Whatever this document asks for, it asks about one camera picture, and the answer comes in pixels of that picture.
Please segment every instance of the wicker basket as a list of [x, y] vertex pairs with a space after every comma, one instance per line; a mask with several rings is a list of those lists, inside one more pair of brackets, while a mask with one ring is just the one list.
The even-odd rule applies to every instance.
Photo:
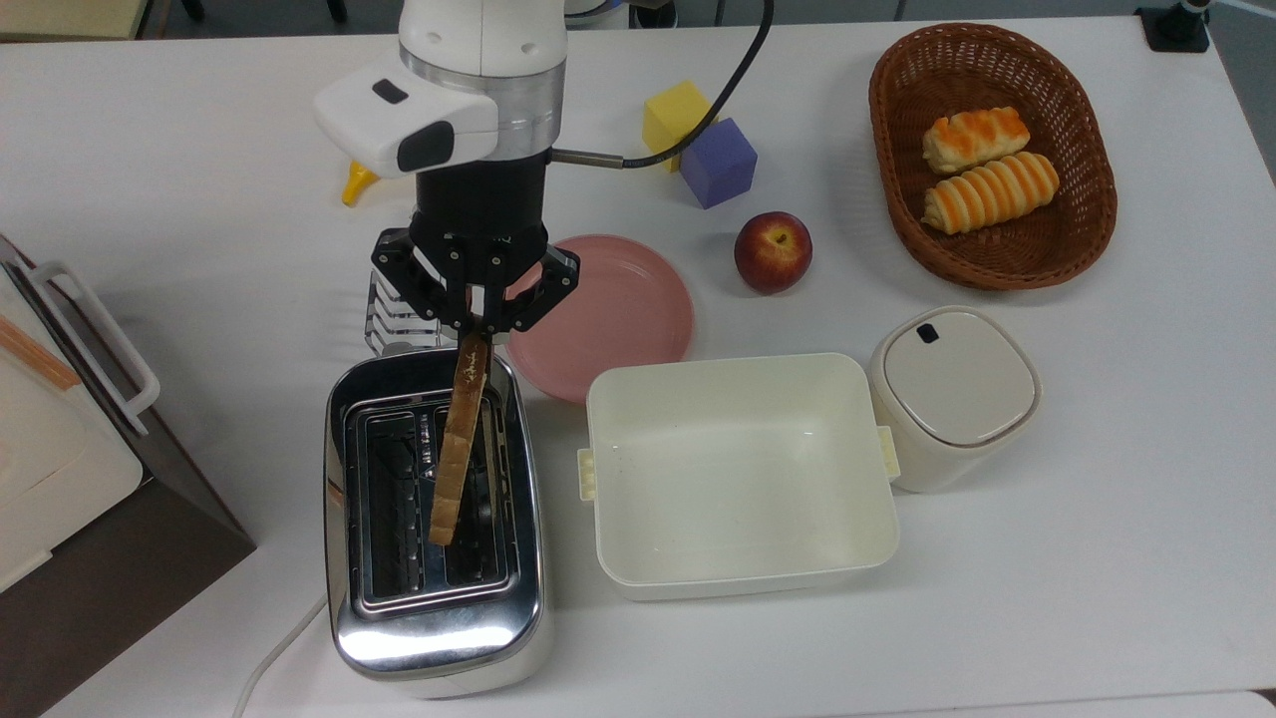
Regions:
[[[935, 119], [1012, 106], [1032, 133], [1027, 149], [1059, 172], [1054, 201], [1026, 217], [948, 236], [923, 224], [926, 189], [939, 182], [921, 158]], [[1051, 286], [1088, 268], [1116, 222], [1116, 187], [1086, 92], [1059, 60], [1021, 34], [948, 23], [900, 40], [869, 87], [878, 166], [891, 221], [930, 272], [960, 284]]]

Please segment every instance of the stainless steel toaster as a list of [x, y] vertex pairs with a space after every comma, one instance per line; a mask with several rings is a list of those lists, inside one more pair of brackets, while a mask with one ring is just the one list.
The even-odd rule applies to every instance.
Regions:
[[328, 613], [355, 671], [421, 698], [509, 685], [553, 625], [536, 472], [513, 372], [493, 358], [456, 539], [425, 541], [454, 347], [359, 365], [328, 400]]

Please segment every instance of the bread roll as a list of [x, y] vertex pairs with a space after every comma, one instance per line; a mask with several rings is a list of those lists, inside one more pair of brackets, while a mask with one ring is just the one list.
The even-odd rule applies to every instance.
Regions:
[[958, 112], [939, 117], [921, 135], [921, 157], [933, 171], [952, 175], [1013, 154], [1028, 136], [1014, 107]]
[[1049, 204], [1058, 189], [1049, 159], [1020, 152], [928, 189], [921, 221], [944, 233], [972, 231]]

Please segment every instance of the yellow cube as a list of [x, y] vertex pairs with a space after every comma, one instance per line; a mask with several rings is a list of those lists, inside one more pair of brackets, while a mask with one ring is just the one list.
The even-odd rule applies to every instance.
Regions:
[[[652, 153], [664, 152], [686, 136], [709, 111], [709, 101], [692, 80], [683, 80], [647, 99], [642, 114], [642, 140]], [[681, 156], [665, 161], [678, 171]]]

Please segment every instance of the white canister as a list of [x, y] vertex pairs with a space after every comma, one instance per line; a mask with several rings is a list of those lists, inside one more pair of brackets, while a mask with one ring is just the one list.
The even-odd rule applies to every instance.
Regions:
[[896, 486], [937, 491], [1014, 440], [1041, 404], [1027, 353], [977, 309], [940, 306], [893, 330], [869, 369], [873, 408], [894, 434]]

